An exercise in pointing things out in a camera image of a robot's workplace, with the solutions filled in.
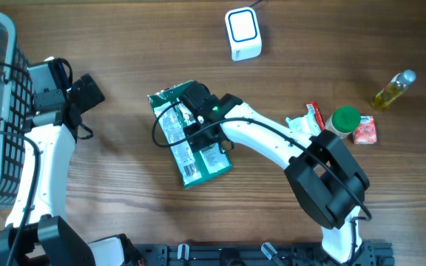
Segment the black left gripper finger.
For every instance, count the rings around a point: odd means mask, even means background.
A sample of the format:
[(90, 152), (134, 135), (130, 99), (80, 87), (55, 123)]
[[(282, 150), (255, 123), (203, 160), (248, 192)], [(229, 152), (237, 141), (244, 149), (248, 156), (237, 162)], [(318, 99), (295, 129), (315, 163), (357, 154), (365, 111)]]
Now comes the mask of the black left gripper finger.
[(81, 113), (85, 113), (105, 100), (104, 94), (95, 82), (83, 85), (79, 89), (79, 98)]
[(90, 74), (81, 76), (75, 82), (75, 94), (81, 100), (92, 100), (95, 97), (94, 80)]

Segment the green glove packet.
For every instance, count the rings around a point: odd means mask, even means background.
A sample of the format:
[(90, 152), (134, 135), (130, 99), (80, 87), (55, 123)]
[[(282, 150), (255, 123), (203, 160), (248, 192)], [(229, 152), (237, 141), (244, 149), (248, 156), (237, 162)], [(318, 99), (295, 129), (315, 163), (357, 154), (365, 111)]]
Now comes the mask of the green glove packet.
[(171, 146), (184, 188), (190, 188), (219, 177), (232, 169), (230, 159), (218, 143), (199, 149), (198, 140), (184, 139), (199, 129), (200, 119), (180, 101), (180, 96), (197, 81), (187, 81), (148, 97), (155, 115), (153, 129), (160, 129)]

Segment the teal candy wrapper packet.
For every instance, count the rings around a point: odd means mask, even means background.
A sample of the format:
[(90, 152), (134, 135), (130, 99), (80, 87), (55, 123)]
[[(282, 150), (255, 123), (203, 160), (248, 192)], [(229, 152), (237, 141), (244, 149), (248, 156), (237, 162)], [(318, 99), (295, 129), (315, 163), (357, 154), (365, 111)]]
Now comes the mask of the teal candy wrapper packet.
[(311, 134), (313, 136), (318, 136), (322, 131), (314, 114), (310, 112), (294, 119), (287, 117), (285, 121), (292, 131)]

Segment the green lidded white jar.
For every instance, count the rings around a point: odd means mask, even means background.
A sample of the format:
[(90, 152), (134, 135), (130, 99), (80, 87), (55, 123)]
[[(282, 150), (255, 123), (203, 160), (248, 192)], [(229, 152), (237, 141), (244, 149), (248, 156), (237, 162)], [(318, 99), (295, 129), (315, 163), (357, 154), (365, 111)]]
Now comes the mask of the green lidded white jar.
[(352, 106), (343, 106), (329, 117), (325, 129), (344, 139), (353, 133), (360, 123), (361, 115), (358, 110)]

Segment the pink tissue box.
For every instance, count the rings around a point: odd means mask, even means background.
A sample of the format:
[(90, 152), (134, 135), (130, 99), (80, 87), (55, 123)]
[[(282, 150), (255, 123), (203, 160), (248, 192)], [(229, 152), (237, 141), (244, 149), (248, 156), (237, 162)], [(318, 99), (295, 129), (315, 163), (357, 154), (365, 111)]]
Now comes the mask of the pink tissue box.
[(376, 126), (373, 116), (361, 116), (361, 122), (353, 133), (354, 144), (374, 144), (377, 142)]

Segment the yellow drink bottle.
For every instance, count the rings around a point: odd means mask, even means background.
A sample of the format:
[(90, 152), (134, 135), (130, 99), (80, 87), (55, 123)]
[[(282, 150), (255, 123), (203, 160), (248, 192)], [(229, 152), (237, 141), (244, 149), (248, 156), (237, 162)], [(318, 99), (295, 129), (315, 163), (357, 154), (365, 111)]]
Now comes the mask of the yellow drink bottle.
[(377, 93), (371, 106), (377, 111), (384, 111), (416, 81), (416, 73), (407, 69), (396, 74), (390, 83)]

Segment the red stick packet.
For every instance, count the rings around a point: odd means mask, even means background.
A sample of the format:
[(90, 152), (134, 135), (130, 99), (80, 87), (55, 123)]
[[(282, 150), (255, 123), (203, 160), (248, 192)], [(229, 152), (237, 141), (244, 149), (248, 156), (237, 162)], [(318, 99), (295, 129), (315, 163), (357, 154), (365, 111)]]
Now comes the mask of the red stick packet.
[(322, 118), (322, 114), (321, 114), (320, 108), (318, 107), (317, 102), (309, 101), (306, 103), (306, 107), (314, 115), (317, 125), (319, 126), (320, 130), (323, 131), (325, 129), (325, 123)]

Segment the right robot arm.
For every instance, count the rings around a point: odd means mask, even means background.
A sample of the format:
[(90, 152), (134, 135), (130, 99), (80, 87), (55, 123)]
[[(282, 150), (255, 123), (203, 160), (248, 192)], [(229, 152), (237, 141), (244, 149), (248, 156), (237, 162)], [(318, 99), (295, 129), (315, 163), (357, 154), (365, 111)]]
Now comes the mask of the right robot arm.
[(228, 140), (276, 163), (301, 208), (322, 227), (323, 250), (342, 265), (355, 261), (357, 223), (372, 218), (364, 205), (370, 182), (339, 137), (328, 130), (317, 136), (294, 132), (230, 94), (182, 94), (180, 101), (197, 122), (188, 136), (193, 143)]

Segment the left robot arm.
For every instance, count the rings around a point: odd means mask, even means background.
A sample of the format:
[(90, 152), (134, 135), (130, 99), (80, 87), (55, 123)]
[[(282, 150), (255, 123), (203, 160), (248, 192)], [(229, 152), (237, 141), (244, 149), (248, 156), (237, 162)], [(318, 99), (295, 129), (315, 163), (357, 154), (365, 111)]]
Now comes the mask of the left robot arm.
[(136, 265), (142, 256), (124, 234), (86, 243), (64, 220), (75, 135), (66, 124), (35, 125), (23, 136), (21, 182), (0, 231), (0, 265)]

